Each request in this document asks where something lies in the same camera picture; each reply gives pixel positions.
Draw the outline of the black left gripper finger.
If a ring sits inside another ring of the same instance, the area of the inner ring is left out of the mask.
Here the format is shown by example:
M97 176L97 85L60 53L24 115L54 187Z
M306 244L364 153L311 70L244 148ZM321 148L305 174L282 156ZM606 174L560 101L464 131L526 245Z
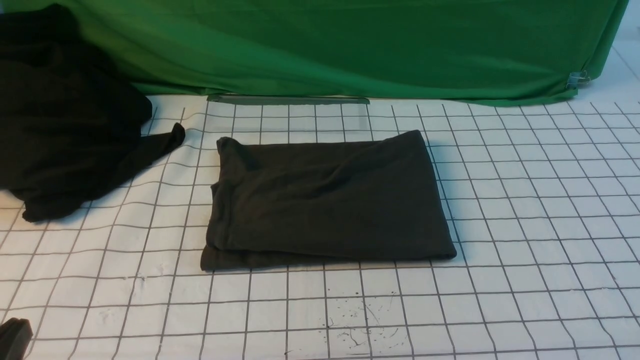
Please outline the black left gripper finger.
M34 333L28 319L12 317L0 326L0 360L23 360Z

